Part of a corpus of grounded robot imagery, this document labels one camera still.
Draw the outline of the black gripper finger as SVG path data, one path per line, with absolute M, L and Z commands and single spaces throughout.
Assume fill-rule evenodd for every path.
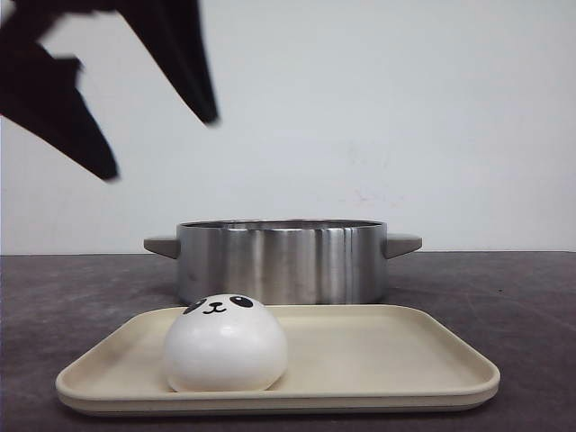
M 40 38 L 66 1 L 16 1 L 1 25 L 1 114 L 104 181 L 118 178 L 112 149 L 77 89 L 82 62 L 54 57 Z
M 91 7 L 122 16 L 202 123 L 219 119 L 197 1 L 93 1 Z

